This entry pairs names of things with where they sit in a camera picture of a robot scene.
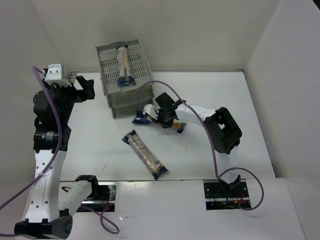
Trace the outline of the blue orange spaghetti bag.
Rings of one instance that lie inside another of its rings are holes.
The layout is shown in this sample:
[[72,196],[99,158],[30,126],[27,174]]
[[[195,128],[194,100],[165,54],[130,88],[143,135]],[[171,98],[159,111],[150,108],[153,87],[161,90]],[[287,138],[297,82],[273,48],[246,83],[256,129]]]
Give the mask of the blue orange spaghetti bag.
[[119,45],[116,48],[116,59],[119,70],[117,86],[135,86],[136,81],[129,62],[128,45]]
[[177,133],[181,134],[187,123],[186,122],[176,122],[174,121],[171,126],[156,122],[151,116],[144,115],[141,111],[136,112],[136,116],[132,120],[134,125],[139,126],[152,126],[152,127],[162,127],[164,129],[171,129],[176,131]]

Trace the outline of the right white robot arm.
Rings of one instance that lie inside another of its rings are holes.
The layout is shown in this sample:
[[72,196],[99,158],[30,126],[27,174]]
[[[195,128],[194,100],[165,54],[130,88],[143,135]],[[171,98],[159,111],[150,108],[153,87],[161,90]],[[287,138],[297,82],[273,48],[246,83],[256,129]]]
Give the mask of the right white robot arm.
[[242,131],[235,119],[225,107],[207,109],[192,104],[184,104],[181,100],[173,100],[167,93],[159,95],[155,102],[154,116],[156,122],[169,127],[175,120],[187,121],[205,127],[209,143],[213,146],[222,164],[224,174],[218,177],[220,189],[226,196],[240,184],[241,176],[235,170],[237,167],[238,145]]

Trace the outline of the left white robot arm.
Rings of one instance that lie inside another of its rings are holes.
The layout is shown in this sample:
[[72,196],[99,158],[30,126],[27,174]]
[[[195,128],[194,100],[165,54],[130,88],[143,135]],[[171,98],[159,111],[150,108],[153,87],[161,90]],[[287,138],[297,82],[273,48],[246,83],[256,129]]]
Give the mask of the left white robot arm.
[[62,239],[69,237],[73,216],[86,198],[97,194],[94,175],[80,175],[66,196],[59,200],[60,180],[67,156],[71,128],[68,126],[73,107],[95,98],[94,80],[77,76],[82,87],[44,85],[33,97],[35,133],[35,179],[25,219],[16,223],[14,233],[29,239]]

